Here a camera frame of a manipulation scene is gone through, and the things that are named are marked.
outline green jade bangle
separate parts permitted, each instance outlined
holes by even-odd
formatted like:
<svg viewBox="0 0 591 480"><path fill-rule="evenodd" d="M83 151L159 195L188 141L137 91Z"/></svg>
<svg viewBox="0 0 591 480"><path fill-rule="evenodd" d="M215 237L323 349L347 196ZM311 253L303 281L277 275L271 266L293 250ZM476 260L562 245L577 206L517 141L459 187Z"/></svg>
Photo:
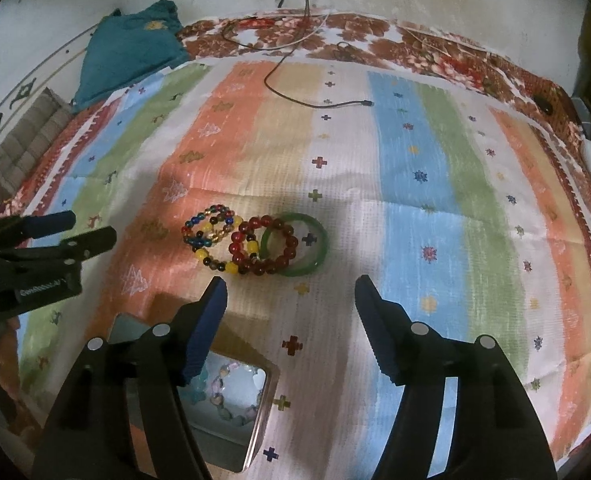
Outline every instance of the green jade bangle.
<svg viewBox="0 0 591 480"><path fill-rule="evenodd" d="M305 263L293 266L290 265L286 269L278 272L278 274L281 276L293 278L295 276L306 276L307 274L315 272L318 267L322 266L325 258L327 257L327 252L329 251L329 235L325 231L324 227L322 227L322 224L312 216L302 213L287 212L280 213L274 217L280 218L281 220L289 223L296 221L304 222L311 231L315 231L317 234L319 234L318 241L316 242L317 252L315 258L312 261L308 261L308 258L304 258ZM271 233L273 231L273 228L268 227L265 229L265 232L262 235L262 240L260 242L260 259L269 257L269 238L271 238Z"/></svg>

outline green stripe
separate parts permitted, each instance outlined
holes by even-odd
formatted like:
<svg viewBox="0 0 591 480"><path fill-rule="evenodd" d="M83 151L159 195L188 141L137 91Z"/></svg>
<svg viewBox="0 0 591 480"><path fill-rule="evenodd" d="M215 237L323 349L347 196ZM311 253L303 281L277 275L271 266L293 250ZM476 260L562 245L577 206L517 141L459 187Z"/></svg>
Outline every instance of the green stripe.
<svg viewBox="0 0 591 480"><path fill-rule="evenodd" d="M464 216L469 259L469 338L474 340L483 333L493 335L523 378L528 361L525 292L507 219L450 94L424 84L417 84L416 91L431 130L447 156L451 185Z"/></svg>
<svg viewBox="0 0 591 480"><path fill-rule="evenodd" d="M120 173L136 155L142 143L164 122L164 119L153 122L153 118L164 115L168 117L178 105L182 97L172 100L178 93L191 91L209 72L210 67L202 64L191 64L167 74L159 91L151 97L125 128L124 133L114 146L97 163L95 169L86 177L86 182L74 201L72 210L76 213L76 226L63 237L71 237L88 231L88 218L97 214L104 218L111 208L111 202L117 191L116 181ZM105 184L108 174L117 171L112 184ZM71 300L60 301L53 305L35 310L29 315L26 336L22 342L22 358L19 363L22 389L35 392L42 387L48 365L39 370L38 359L41 356L52 357L56 348L59 333L58 327L51 323L54 312L66 309Z"/></svg>

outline gray cushion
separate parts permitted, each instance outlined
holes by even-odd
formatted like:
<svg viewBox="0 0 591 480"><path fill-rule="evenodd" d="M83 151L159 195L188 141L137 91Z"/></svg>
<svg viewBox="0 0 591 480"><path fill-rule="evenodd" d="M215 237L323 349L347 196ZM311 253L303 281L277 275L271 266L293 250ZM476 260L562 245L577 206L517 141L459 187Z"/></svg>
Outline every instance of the gray cushion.
<svg viewBox="0 0 591 480"><path fill-rule="evenodd" d="M45 88L0 144L1 201L16 195L71 119L69 105Z"/></svg>

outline red beaded bracelet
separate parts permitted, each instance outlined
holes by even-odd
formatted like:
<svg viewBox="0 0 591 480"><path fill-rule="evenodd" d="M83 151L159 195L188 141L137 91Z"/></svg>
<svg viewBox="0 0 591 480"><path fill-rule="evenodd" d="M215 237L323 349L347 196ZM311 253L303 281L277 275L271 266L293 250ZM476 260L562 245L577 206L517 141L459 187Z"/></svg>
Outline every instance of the red beaded bracelet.
<svg viewBox="0 0 591 480"><path fill-rule="evenodd" d="M275 260L267 258L261 260L258 257L260 245L256 240L255 230L260 227L272 227L280 230L285 237L285 250ZM246 274L249 271L256 276L275 274L279 270L288 267L289 260L296 257L296 247L298 239L293 236L294 229L291 225L285 224L280 218L271 218L264 215L262 218L252 217L248 222L242 222L238 226L238 231L231 235L232 243L229 245L229 252L232 254L232 262L236 264L239 274ZM244 251L244 242L246 244L246 253Z"/></svg>

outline mattress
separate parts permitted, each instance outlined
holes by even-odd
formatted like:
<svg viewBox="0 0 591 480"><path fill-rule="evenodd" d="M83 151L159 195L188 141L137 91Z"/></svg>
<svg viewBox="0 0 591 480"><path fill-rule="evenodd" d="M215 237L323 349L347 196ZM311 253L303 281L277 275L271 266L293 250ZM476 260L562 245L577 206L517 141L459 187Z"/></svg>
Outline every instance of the mattress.
<svg viewBox="0 0 591 480"><path fill-rule="evenodd" d="M275 402L271 452L240 478L372 475L402 388L380 373L355 310L361 274L444 336L495 336L562 465L591 437L591 174L570 100L464 38L324 11L271 84L311 104L373 106L316 110L264 84L300 23L281 10L185 27L178 39L195 60L79 114L0 206L0 216L72 209L63 237L118 231L114 251L85 263L82 296L10 326L0 383L45 414L85 341L107 336L117 314L154 324L198 298L213 272L181 231L205 207L300 212L329 235L322 268L223 274L214 351L247 362L259 352L280 371L276 401L289 403ZM294 228L304 257L317 250ZM434 474L456 398L448 381Z"/></svg>

